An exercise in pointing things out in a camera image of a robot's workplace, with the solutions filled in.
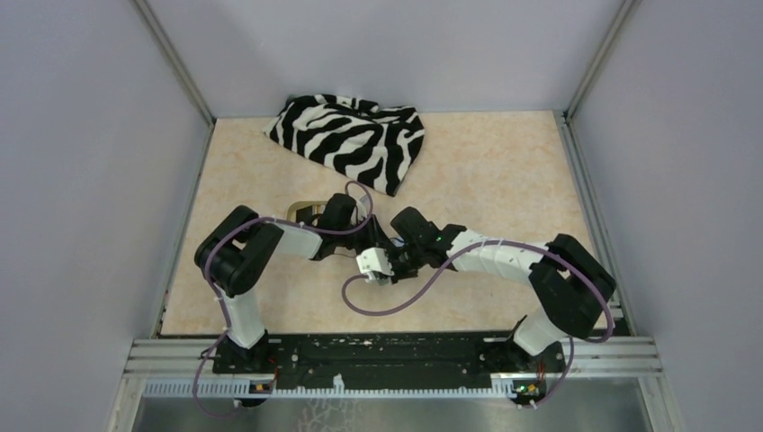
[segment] wooden table surface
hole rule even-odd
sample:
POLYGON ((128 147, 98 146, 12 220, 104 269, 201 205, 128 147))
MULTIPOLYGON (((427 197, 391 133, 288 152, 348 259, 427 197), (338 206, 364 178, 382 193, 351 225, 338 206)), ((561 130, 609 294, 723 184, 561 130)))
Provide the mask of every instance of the wooden table surface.
MULTIPOLYGON (((390 220, 414 206, 440 228, 457 223, 491 236, 550 241, 559 232, 590 240, 551 112, 467 112, 421 115, 426 137, 396 197, 372 191, 374 212, 390 220)), ((291 153, 262 132, 269 118, 220 119, 212 138, 181 250, 162 334, 220 333, 223 318, 193 264, 193 252, 237 205, 284 217, 297 201, 327 200, 346 178, 291 153)), ((360 191, 354 191, 355 197, 360 191)), ((358 282, 349 296, 365 309, 396 306, 434 272, 395 285, 358 282)), ((342 302, 342 282, 355 260, 311 262, 274 256, 256 285, 271 332, 436 331, 511 329, 539 306, 529 286, 488 274, 446 272, 408 309, 365 317, 342 302)))

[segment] black and white striped fabric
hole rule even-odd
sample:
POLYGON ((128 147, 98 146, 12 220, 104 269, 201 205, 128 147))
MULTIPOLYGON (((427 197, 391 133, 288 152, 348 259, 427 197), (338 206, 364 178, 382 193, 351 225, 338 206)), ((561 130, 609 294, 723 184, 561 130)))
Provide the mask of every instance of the black and white striped fabric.
POLYGON ((289 100, 265 135, 305 158, 395 196, 424 142, 411 106, 316 94, 289 100))

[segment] floor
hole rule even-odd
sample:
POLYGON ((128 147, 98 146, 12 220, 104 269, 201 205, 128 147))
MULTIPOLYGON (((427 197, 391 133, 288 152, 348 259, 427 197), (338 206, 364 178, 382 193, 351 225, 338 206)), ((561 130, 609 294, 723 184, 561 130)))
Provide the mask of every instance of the floor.
MULTIPOLYGON (((443 227, 458 223, 492 237, 552 240, 559 232, 590 250, 588 231, 552 112, 421 115, 426 137, 396 197, 372 192, 382 227, 407 206, 443 227)), ((216 334, 223 319, 193 252, 239 204, 284 217, 297 201, 326 200, 346 178, 270 141, 269 118, 220 119, 167 304, 162 334, 216 334)), ((349 296, 383 310, 411 297, 433 270, 395 285, 358 283, 349 296)), ((539 306, 531 288, 487 274, 444 274, 410 308, 383 318, 357 315, 342 302, 355 260, 311 262, 276 256, 256 286, 270 332, 510 329, 539 306)))

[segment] robotic arm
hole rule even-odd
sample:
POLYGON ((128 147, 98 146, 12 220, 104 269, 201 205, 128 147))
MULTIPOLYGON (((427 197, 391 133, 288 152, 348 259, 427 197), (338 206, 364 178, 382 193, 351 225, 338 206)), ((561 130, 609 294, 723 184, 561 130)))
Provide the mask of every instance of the robotic arm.
MULTIPOLYGON (((351 229, 357 223, 356 208, 353 198, 336 193, 318 216, 315 228, 329 232, 351 229)), ((237 207, 199 246, 195 264, 203 269, 212 250, 225 236, 256 218, 254 211, 237 207)), ((508 247, 513 242, 486 238, 461 225, 449 224, 439 229, 412 207, 392 220, 391 226, 399 233, 395 239, 385 235, 374 215, 351 235, 318 234, 283 222, 258 223, 240 232, 234 239, 243 246, 230 241, 220 247, 209 263, 211 279, 221 289, 228 310, 229 339, 244 358, 253 355, 266 335, 254 286, 275 253, 321 260, 332 255, 337 247, 352 249, 357 254, 361 274, 378 284, 394 284, 416 277, 423 266, 437 268, 448 263, 447 268, 453 271, 485 272, 530 285, 541 308, 520 321, 510 341, 530 356, 539 355, 568 335, 587 338, 602 313, 599 299, 579 277, 563 276, 560 271, 565 268, 538 250, 570 263, 593 282, 605 301, 615 290, 612 276, 576 239, 565 234, 550 243, 533 245, 534 249, 539 248, 536 250, 508 247)))

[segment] metal frame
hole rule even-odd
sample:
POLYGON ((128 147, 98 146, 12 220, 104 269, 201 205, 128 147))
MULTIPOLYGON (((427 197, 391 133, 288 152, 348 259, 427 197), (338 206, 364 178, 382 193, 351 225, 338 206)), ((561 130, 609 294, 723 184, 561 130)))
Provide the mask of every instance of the metal frame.
MULTIPOLYGON (((130 0, 130 2, 135 7, 141 20, 145 23, 148 32, 157 44, 167 65, 173 70, 178 84, 183 88, 191 103, 209 126, 209 135, 206 142, 207 148, 204 150, 204 157, 200 166, 198 166, 198 171, 201 172, 217 119, 204 101, 201 91, 188 73, 171 40, 167 37, 154 11, 148 4, 148 0, 130 0)), ((572 121, 595 84, 606 60, 613 52, 624 25, 633 15, 640 2, 641 0, 623 0, 600 48, 597 50, 585 76, 573 95, 569 108, 563 112, 554 113, 561 142, 579 195, 580 205, 584 212, 588 231, 593 240, 594 249, 602 265, 618 280, 622 279, 619 277, 615 256, 607 236, 606 226, 601 217, 596 194, 572 121)), ((175 243, 178 252, 187 230, 187 223, 193 207, 193 197, 197 188, 198 180, 189 197, 184 217, 184 226, 175 243)), ((167 290, 171 286, 176 266, 177 256, 172 266, 168 269, 168 274, 165 278, 167 290)), ((109 422, 108 430, 110 431, 124 432, 132 430, 142 397, 190 396, 189 383, 193 380, 193 374, 195 374, 198 367, 199 354, 204 348, 211 345, 213 339, 207 337, 155 339, 160 330, 161 320, 164 315, 167 293, 168 291, 165 291, 165 298, 157 314, 157 321, 152 332, 153 339, 136 340, 132 346, 109 422)), ((628 301, 624 297, 625 295, 621 287, 621 290, 615 293, 615 297, 610 302, 610 307, 617 318, 625 318, 628 324, 630 324, 629 328, 631 331, 637 331, 638 327, 633 322, 633 315, 628 308, 628 301)), ((569 353, 569 345, 566 342, 563 343, 563 349, 565 354, 569 353)), ((373 397, 437 398, 465 396, 505 398, 506 391, 510 390, 506 386, 506 382, 510 383, 510 380, 513 379, 529 378, 526 373, 494 373, 491 377, 494 382, 493 389, 486 389, 482 392, 478 391, 480 394, 476 394, 476 392, 475 394, 470 394, 462 391, 414 391, 405 393, 387 391, 384 393, 375 392, 373 397)), ((651 337, 613 337, 604 345, 594 345, 585 342, 576 343, 575 361, 569 378, 616 379, 629 377, 635 377, 639 380, 644 408, 653 430, 659 432, 683 430, 678 409, 667 385, 660 358, 651 337)), ((211 373, 211 364, 207 364, 202 370, 200 394, 203 397, 241 397, 245 393, 245 387, 248 387, 250 383, 269 382, 272 378, 273 376, 269 374, 218 376, 211 373)), ((347 391, 341 385, 338 385, 335 386, 335 389, 327 391, 276 390, 272 396, 285 398, 358 398, 364 395, 365 393, 363 392, 347 391)))

